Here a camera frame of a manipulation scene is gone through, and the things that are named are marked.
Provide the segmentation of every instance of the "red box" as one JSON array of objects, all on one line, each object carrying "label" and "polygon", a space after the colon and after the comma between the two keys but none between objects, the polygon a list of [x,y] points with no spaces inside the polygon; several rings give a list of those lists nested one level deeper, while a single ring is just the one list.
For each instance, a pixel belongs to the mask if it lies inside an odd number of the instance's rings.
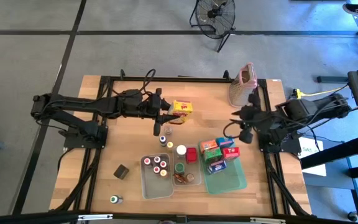
[{"label": "red box", "polygon": [[240,156],[240,149],[238,147],[228,147],[222,150],[223,159],[226,161],[233,160]]},{"label": "red box", "polygon": [[189,147],[186,149],[186,163],[194,164],[197,162],[197,149],[195,147]]}]

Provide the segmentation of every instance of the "yellow box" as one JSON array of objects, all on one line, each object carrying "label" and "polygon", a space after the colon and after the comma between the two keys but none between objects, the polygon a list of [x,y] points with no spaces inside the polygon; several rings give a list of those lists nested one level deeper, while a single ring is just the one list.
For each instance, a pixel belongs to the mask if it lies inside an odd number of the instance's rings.
[{"label": "yellow box", "polygon": [[169,121],[171,124],[183,124],[193,112],[193,106],[189,101],[174,100],[169,107],[168,114],[178,115],[180,118]]}]

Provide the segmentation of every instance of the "desk fan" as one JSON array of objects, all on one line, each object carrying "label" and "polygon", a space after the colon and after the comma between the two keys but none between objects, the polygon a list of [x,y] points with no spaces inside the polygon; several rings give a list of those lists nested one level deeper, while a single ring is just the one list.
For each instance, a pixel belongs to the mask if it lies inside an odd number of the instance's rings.
[{"label": "desk fan", "polygon": [[[191,13],[189,23],[198,26],[202,33],[212,39],[222,39],[217,52],[220,52],[227,39],[234,31],[234,0],[196,0],[196,6]],[[194,13],[197,25],[191,23]]]}]

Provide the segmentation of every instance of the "wooden tabletop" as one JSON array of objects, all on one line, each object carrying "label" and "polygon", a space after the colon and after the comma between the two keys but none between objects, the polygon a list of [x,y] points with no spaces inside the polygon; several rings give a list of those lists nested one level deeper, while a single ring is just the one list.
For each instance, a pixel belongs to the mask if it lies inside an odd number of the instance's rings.
[{"label": "wooden tabletop", "polygon": [[[96,98],[100,76],[86,75],[80,89],[81,98]],[[172,126],[173,133],[168,137],[174,145],[197,144],[200,140],[214,139],[223,135],[231,113],[238,110],[227,102],[227,83],[178,83],[151,82],[147,90],[154,92],[162,88],[162,97],[167,102],[188,100],[193,104],[193,114],[180,126]],[[114,82],[118,92],[140,88],[142,82]],[[285,101],[280,80],[267,80],[269,99],[272,108]],[[84,120],[91,120],[92,114],[75,113]],[[166,152],[160,147],[158,137],[153,136],[154,121],[139,118],[118,118],[109,120],[109,133],[106,147],[101,153],[99,170],[94,189],[92,212],[122,213],[169,213],[187,215],[272,215],[269,187],[263,154],[259,151],[257,136],[254,133],[252,144],[236,139],[241,149],[240,160],[246,175],[248,186],[219,195],[210,195],[206,191],[204,178],[200,185],[174,186],[171,197],[146,200],[142,196],[140,179],[140,158],[149,154]],[[229,134],[237,134],[238,127],[230,127]],[[62,160],[50,208],[59,206],[77,184],[83,162],[84,149],[74,149]],[[299,160],[292,155],[281,153],[285,183],[296,201],[307,212],[311,212],[305,181]],[[124,180],[113,176],[122,164],[129,169]],[[80,208],[85,207],[85,187]],[[276,186],[277,203],[283,213],[280,191]],[[112,195],[124,198],[122,204],[112,204]]]}]

